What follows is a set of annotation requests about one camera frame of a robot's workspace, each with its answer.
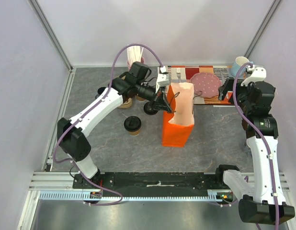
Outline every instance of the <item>white wall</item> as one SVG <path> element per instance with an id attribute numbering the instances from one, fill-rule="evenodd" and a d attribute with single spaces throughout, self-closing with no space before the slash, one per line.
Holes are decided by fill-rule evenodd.
<path id="1" fill-rule="evenodd" d="M 17 227 L 67 76 L 28 1 L 0 1 L 0 230 Z"/>
<path id="2" fill-rule="evenodd" d="M 251 56 L 276 87 L 272 114 L 279 127 L 279 167 L 296 205 L 296 0 L 285 0 Z"/>
<path id="3" fill-rule="evenodd" d="M 73 65 L 110 66 L 130 43 L 164 64 L 224 64 L 245 54 L 273 0 L 38 0 Z M 144 53 L 148 64 L 154 58 Z M 118 62 L 126 66 L 126 53 Z"/>

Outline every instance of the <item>marble table surface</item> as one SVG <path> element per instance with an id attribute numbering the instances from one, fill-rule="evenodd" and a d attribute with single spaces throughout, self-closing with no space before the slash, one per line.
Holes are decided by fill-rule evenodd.
<path id="1" fill-rule="evenodd" d="M 65 118 L 88 106 L 99 87 L 106 86 L 111 68 L 79 68 L 76 70 Z M 118 76 L 126 68 L 116 68 Z M 114 109 L 91 132 L 91 157 L 102 172 L 215 172 L 219 164 L 233 164 L 242 172 L 253 172 L 252 158 L 243 149 L 246 140 L 241 117 L 234 107 L 195 105 L 195 125 L 184 148 L 161 144 L 163 113 L 147 115 L 145 102 L 133 99 L 127 109 Z M 142 121 L 141 132 L 131 136 L 124 120 L 136 115 Z M 57 158 L 66 154 L 60 149 Z M 53 171 L 69 171 L 70 162 L 54 163 Z"/>

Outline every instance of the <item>orange bag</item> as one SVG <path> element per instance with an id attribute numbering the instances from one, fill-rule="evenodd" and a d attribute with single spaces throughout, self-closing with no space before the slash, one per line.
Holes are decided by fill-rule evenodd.
<path id="1" fill-rule="evenodd" d="M 175 112 L 163 112 L 163 146 L 184 147 L 194 127 L 193 97 L 193 84 L 184 82 L 170 85 L 167 100 Z"/>

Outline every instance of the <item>gray floor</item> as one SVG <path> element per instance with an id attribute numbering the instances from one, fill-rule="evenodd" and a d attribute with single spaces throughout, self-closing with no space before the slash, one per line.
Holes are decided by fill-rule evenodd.
<path id="1" fill-rule="evenodd" d="M 237 204 L 220 208 L 205 202 L 125 202 L 89 207 L 82 202 L 41 200 L 37 210 L 31 230 L 257 230 L 255 224 L 239 219 Z M 288 230 L 287 224 L 279 230 Z"/>
<path id="2" fill-rule="evenodd" d="M 116 68 L 116 76 L 126 68 Z M 101 86 L 109 82 L 110 68 L 77 69 L 65 117 L 78 114 L 89 105 Z M 233 164 L 242 172 L 252 172 L 252 158 L 242 151 L 245 132 L 233 107 L 195 105 L 195 126 L 184 148 L 161 145 L 162 112 L 149 116 L 145 103 L 133 100 L 128 109 L 115 109 L 91 132 L 91 156 L 101 171 L 107 172 L 214 172 L 219 164 Z M 124 120 L 136 115 L 142 120 L 141 133 L 130 136 Z M 57 158 L 65 158 L 61 150 Z M 53 171 L 68 171 L 69 162 Z"/>

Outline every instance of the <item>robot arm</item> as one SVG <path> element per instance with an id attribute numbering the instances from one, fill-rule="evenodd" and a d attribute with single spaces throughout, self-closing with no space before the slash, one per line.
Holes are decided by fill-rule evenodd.
<path id="1" fill-rule="evenodd" d="M 130 71 L 125 73 L 125 79 L 115 78 L 113 80 L 112 88 L 105 99 L 103 99 L 103 97 L 106 94 L 107 89 L 105 89 L 94 102 L 82 112 L 73 116 L 70 120 L 61 118 L 58 121 L 57 139 L 62 136 L 68 127 L 74 124 L 77 120 L 80 120 L 80 122 L 78 122 L 63 138 L 60 147 L 71 159 L 73 159 L 77 167 L 89 179 L 98 177 L 100 171 L 89 155 L 91 146 L 87 141 L 87 137 L 96 125 L 112 110 L 121 106 L 129 98 L 138 95 L 149 101 L 148 109 L 153 111 L 164 110 L 172 112 L 172 108 L 165 95 L 165 88 L 170 84 L 170 77 L 166 72 L 166 68 L 161 68 L 156 88 L 145 83 L 145 77 L 148 70 L 149 67 L 140 62 L 133 63 Z M 102 102 L 91 110 L 84 118 L 81 118 L 81 116 L 98 103 L 99 100 Z"/>
<path id="2" fill-rule="evenodd" d="M 238 80 L 236 97 L 239 107 L 244 115 L 264 135 L 271 150 L 268 155 L 266 146 L 258 133 L 245 121 L 242 121 L 246 131 L 247 145 L 251 149 L 254 168 L 254 187 L 251 187 L 243 178 L 238 169 L 222 169 L 222 181 L 230 187 L 233 194 L 239 200 L 239 216 L 243 222 L 274 224 L 275 203 L 277 196 L 280 212 L 280 223 L 295 216 L 294 207 L 286 205 L 283 194 L 278 162 L 277 145 L 278 129 L 277 122 L 269 111 L 274 98 L 275 87 L 264 82 L 266 70 L 259 66 L 248 67 L 247 72 L 251 75 L 245 80 Z M 227 78 L 225 84 L 219 90 L 219 99 L 223 100 L 228 91 L 233 89 L 233 78 Z M 270 158 L 273 160 L 273 170 L 270 167 Z M 271 173 L 275 177 L 276 193 L 273 192 Z"/>

